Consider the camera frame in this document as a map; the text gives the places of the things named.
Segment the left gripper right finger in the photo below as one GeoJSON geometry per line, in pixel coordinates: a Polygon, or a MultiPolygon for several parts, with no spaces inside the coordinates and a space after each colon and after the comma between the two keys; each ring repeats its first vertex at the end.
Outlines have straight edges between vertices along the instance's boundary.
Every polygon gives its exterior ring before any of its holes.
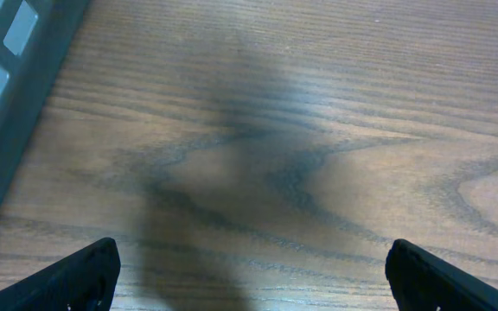
{"type": "Polygon", "coordinates": [[[393,242],[385,274],[400,311],[498,311],[498,289],[405,239],[393,242]]]}

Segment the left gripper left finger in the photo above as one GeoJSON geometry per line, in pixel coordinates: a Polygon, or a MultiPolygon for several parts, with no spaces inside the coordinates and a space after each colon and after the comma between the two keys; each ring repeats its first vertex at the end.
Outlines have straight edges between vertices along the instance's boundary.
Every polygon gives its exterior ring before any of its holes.
{"type": "Polygon", "coordinates": [[[0,311],[109,311],[120,266],[116,241],[102,238],[0,290],[0,311]]]}

